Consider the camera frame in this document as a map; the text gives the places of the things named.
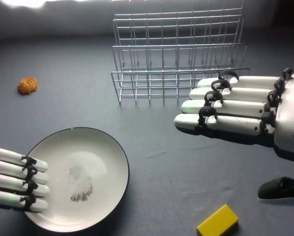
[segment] brown swirl cookie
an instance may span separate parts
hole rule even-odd
[[[38,87],[37,79],[33,77],[27,77],[20,81],[18,86],[18,92],[22,95],[30,94],[31,92],[35,92]]]

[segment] gray tablecloth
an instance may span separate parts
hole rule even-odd
[[[245,31],[251,75],[294,69],[294,30]],[[196,227],[224,204],[240,218],[236,236],[294,236],[294,206],[265,205],[257,190],[275,177],[294,177],[294,162],[258,145],[245,146],[179,132],[176,99],[124,100],[110,72],[114,38],[0,42],[0,147],[28,153],[62,129],[93,127],[127,153],[131,176],[124,201],[98,225],[73,235],[195,236]],[[38,91],[20,96],[24,77]],[[0,209],[0,235],[53,235],[21,212]]]

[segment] plate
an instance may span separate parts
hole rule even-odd
[[[28,154],[46,161],[50,195],[48,210],[25,212],[38,226],[75,232],[103,220],[123,198],[129,164],[119,143],[92,128],[71,128],[52,134]]]

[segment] yellow sponge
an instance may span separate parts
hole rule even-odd
[[[224,205],[207,220],[202,222],[197,227],[197,231],[202,236],[220,236],[238,220],[239,218],[234,214],[230,207]]]

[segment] metal wire rack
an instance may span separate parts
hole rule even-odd
[[[112,79],[119,103],[122,97],[178,99],[202,78],[240,70],[247,50],[239,43],[243,5],[244,0],[112,0]]]

